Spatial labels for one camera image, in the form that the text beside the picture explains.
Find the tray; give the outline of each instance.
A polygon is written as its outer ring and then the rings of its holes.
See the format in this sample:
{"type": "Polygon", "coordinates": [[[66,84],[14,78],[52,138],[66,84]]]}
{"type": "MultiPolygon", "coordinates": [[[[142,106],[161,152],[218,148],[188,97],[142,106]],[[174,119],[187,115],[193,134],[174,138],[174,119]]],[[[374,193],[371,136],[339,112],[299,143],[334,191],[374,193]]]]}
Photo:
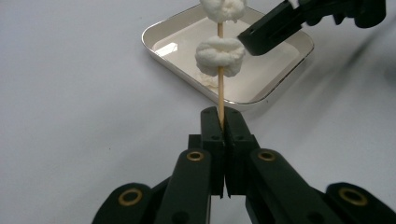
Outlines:
{"type": "MultiPolygon", "coordinates": [[[[245,16],[237,23],[224,23],[224,37],[238,36],[263,15],[247,7],[245,16]]],[[[198,5],[151,25],[142,34],[142,41],[155,60],[217,102],[217,77],[202,74],[194,58],[197,46],[216,34],[217,25],[198,5]]],[[[245,110],[273,101],[271,96],[278,89],[285,90],[286,84],[289,86],[291,82],[287,79],[297,76],[293,71],[313,48],[312,39],[300,31],[262,56],[251,56],[247,52],[241,72],[224,78],[224,104],[245,110]]]]}

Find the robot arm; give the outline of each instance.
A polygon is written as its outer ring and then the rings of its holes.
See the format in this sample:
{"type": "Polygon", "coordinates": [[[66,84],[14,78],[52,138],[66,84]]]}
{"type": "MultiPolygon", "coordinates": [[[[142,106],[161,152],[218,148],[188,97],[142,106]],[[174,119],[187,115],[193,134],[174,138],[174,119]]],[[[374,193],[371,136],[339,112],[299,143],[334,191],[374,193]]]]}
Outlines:
{"type": "Polygon", "coordinates": [[[238,38],[251,55],[262,55],[276,47],[302,28],[313,26],[325,16],[333,15],[335,24],[353,18],[360,28],[370,28],[385,19],[385,0],[299,0],[293,8],[283,1],[267,15],[255,22],[238,38]]]}

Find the white tabletop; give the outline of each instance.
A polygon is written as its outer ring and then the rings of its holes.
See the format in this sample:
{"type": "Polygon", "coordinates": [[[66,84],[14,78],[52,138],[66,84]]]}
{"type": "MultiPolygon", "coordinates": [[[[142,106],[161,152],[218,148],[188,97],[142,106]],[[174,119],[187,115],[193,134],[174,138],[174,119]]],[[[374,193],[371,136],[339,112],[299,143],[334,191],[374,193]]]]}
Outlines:
{"type": "MultiPolygon", "coordinates": [[[[250,0],[268,12],[280,1],[250,0]]],[[[396,2],[371,29],[306,27],[304,73],[243,112],[312,187],[361,186],[396,210],[396,2]]],[[[0,1],[0,223],[91,223],[115,188],[157,185],[215,105],[150,58],[143,31],[195,0],[0,1]]],[[[239,197],[211,223],[250,223],[239,197]]]]}

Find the wooden stick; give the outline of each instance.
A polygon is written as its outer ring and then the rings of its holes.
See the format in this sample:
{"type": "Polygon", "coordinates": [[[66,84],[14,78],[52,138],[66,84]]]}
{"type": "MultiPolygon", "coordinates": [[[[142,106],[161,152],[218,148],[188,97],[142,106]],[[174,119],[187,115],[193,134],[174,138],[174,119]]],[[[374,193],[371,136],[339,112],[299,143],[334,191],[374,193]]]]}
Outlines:
{"type": "MultiPolygon", "coordinates": [[[[223,23],[218,23],[218,36],[223,38],[223,23]]],[[[224,131],[224,67],[220,66],[218,68],[219,76],[219,122],[220,127],[224,131]]]]}

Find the white marshmallow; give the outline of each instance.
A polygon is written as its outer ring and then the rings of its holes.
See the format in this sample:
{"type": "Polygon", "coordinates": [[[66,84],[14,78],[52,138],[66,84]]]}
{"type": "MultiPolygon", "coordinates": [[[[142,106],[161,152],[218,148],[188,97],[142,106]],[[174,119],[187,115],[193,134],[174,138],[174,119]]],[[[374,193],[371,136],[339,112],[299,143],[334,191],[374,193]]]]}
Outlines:
{"type": "Polygon", "coordinates": [[[198,46],[195,59],[204,74],[214,77],[222,66],[224,76],[234,77],[241,70],[244,55],[245,48],[239,40],[212,36],[198,46]]]}
{"type": "Polygon", "coordinates": [[[244,16],[247,0],[200,0],[207,17],[215,22],[234,21],[244,16]]]}

